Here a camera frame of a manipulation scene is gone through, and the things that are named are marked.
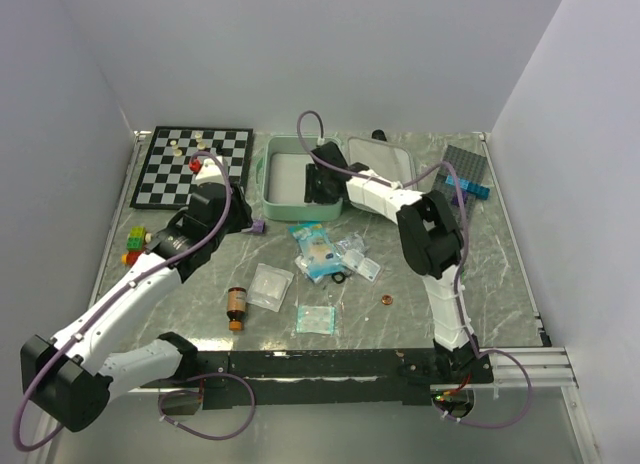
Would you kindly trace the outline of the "white blue bandage roll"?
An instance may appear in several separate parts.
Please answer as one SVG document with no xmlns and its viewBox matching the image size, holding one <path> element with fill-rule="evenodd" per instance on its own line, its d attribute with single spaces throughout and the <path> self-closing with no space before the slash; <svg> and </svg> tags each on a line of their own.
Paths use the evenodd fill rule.
<svg viewBox="0 0 640 464">
<path fill-rule="evenodd" d="M 295 264 L 301 272 L 306 275 L 310 275 L 307 260 L 302 255 L 299 255 L 295 258 Z"/>
</svg>

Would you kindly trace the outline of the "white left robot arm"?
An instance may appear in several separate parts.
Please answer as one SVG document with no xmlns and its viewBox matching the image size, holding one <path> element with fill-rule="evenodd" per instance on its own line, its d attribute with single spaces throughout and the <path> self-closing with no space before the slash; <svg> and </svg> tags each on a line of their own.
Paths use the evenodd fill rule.
<svg viewBox="0 0 640 464">
<path fill-rule="evenodd" d="M 197 348 L 164 333 L 134 351 L 115 352 L 128 330 L 202 266 L 228 234 L 252 224 L 243 191 L 231 183 L 222 158 L 199 151 L 195 190 L 152 238 L 129 271 L 103 297 L 50 338 L 32 336 L 20 350 L 23 401 L 79 432 L 114 399 L 152 381 L 176 386 L 197 374 Z"/>
</svg>

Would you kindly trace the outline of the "white gauze packet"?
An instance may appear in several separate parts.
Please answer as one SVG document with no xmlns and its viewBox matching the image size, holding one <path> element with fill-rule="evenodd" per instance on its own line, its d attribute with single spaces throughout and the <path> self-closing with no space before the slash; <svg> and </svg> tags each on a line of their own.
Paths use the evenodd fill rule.
<svg viewBox="0 0 640 464">
<path fill-rule="evenodd" d="M 247 291 L 249 304 L 278 312 L 293 281 L 290 271 L 259 263 Z"/>
</svg>

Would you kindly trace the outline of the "brown orange-cap bottle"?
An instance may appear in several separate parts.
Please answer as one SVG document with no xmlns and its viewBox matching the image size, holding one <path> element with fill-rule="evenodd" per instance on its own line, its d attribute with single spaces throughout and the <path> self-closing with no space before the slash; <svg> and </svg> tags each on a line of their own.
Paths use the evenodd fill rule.
<svg viewBox="0 0 640 464">
<path fill-rule="evenodd" d="M 242 287 L 232 287 L 228 290 L 227 312 L 229 329 L 233 332 L 242 331 L 246 317 L 246 290 Z"/>
</svg>

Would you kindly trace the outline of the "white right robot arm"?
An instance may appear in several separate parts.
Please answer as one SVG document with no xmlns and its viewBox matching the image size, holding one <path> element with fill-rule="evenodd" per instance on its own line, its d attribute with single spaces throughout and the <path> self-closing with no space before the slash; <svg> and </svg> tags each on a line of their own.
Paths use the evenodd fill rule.
<svg viewBox="0 0 640 464">
<path fill-rule="evenodd" d="M 466 239 L 444 195 L 408 189 L 362 163 L 348 164 L 334 142 L 309 154 L 305 200 L 345 199 L 387 218 L 398 227 L 405 261 L 422 278 L 433 315 L 434 351 L 425 361 L 403 365 L 400 373 L 416 384 L 464 388 L 492 382 L 491 362 L 479 352 L 460 284 Z"/>
</svg>

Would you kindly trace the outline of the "mint green medicine case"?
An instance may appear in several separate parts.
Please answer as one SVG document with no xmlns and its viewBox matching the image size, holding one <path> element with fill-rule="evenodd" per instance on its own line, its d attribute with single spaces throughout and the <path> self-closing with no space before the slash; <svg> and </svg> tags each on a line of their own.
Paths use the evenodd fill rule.
<svg viewBox="0 0 640 464">
<path fill-rule="evenodd" d="M 390 181 L 402 183 L 416 177 L 409 151 L 385 141 L 350 136 L 328 140 L 334 162 L 353 168 L 361 163 Z M 257 164 L 263 214 L 274 221 L 331 221 L 348 202 L 347 177 L 317 165 L 296 136 L 271 138 Z"/>
</svg>

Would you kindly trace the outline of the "blue cotton swab pack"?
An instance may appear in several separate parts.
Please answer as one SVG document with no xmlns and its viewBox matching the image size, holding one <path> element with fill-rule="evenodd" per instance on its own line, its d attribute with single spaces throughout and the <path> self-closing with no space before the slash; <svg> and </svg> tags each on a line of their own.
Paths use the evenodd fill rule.
<svg viewBox="0 0 640 464">
<path fill-rule="evenodd" d="M 333 243 L 319 222 L 306 222 L 288 228 L 299 245 L 308 277 L 314 281 L 343 271 Z"/>
</svg>

